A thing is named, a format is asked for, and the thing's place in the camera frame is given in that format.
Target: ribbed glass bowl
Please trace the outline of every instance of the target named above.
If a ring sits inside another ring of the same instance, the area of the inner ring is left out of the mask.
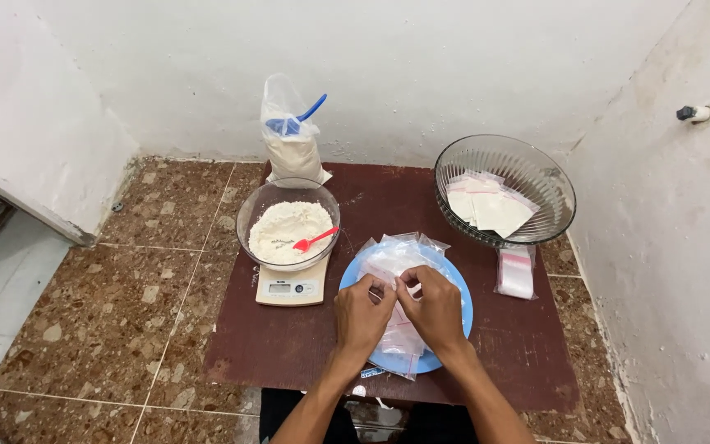
[[[513,188],[541,209],[508,238],[480,231],[462,220],[448,205],[446,186],[465,170],[488,171],[506,179]],[[453,227],[496,248],[522,247],[552,240],[571,225],[577,210],[574,188],[554,160],[537,148],[508,136],[476,134],[448,145],[435,164],[435,196]]]
[[[240,241],[240,245],[242,245],[245,253],[256,263],[277,271],[294,272],[311,267],[321,261],[323,257],[330,254],[330,251],[336,244],[336,240],[339,239],[340,231],[335,232],[330,238],[319,241],[330,242],[319,254],[294,264],[271,264],[270,262],[263,261],[259,257],[256,257],[251,251],[251,247],[249,246],[251,228],[256,221],[262,217],[264,212],[280,202],[297,201],[319,203],[330,213],[330,220],[333,222],[333,226],[339,227],[341,225],[339,204],[330,191],[319,183],[299,177],[280,178],[273,182],[266,183],[254,190],[254,192],[245,199],[243,205],[240,207],[240,211],[237,213],[237,240]]]

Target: human hand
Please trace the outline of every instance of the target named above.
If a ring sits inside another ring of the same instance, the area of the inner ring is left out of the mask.
[[[371,301],[371,289],[378,295],[382,294],[383,299],[379,303]],[[333,299],[337,338],[334,359],[340,361],[344,370],[356,374],[366,363],[385,333],[396,299],[396,291],[371,274],[363,276],[350,287],[342,288]]]
[[[407,291],[407,283],[414,280],[423,292],[420,301]],[[437,270],[429,266],[407,269],[396,278],[396,292],[410,322],[441,362],[469,346],[461,328],[459,289]]]

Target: dark pants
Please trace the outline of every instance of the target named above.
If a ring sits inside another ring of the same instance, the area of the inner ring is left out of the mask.
[[[303,394],[294,390],[262,388],[259,439],[265,442],[279,431]],[[337,406],[330,419],[323,444],[358,444],[350,412]],[[478,444],[467,409],[457,405],[415,404],[397,444]]]

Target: blue plastic scoop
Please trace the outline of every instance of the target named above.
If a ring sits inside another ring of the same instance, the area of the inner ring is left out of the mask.
[[[295,118],[271,118],[264,124],[267,125],[268,128],[273,130],[276,134],[279,134],[281,136],[294,136],[295,134],[300,134],[301,132],[301,126],[300,122],[303,122],[305,119],[309,118],[312,114],[314,114],[314,111],[316,111],[317,108],[320,107],[322,102],[325,101],[327,98],[327,94],[323,94],[322,97],[320,97],[319,100],[316,101],[314,106],[309,108],[308,111],[305,112],[302,116],[297,116]]]

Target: tabletop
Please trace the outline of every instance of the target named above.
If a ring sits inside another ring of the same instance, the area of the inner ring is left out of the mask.
[[[448,225],[435,200],[432,169],[323,166],[333,174],[325,187],[341,210],[341,235],[330,253],[324,303],[299,308],[257,304],[258,268],[241,249],[208,341],[204,368],[209,382],[308,389],[335,346],[333,297],[345,268],[370,238],[420,231],[451,246],[446,257],[473,298],[468,340],[512,406],[522,411],[574,409],[580,390],[540,254],[533,272],[538,299],[495,294],[496,251]],[[356,378],[347,393],[355,386],[375,398],[464,404],[458,384],[444,368],[419,375],[415,382],[388,373]]]

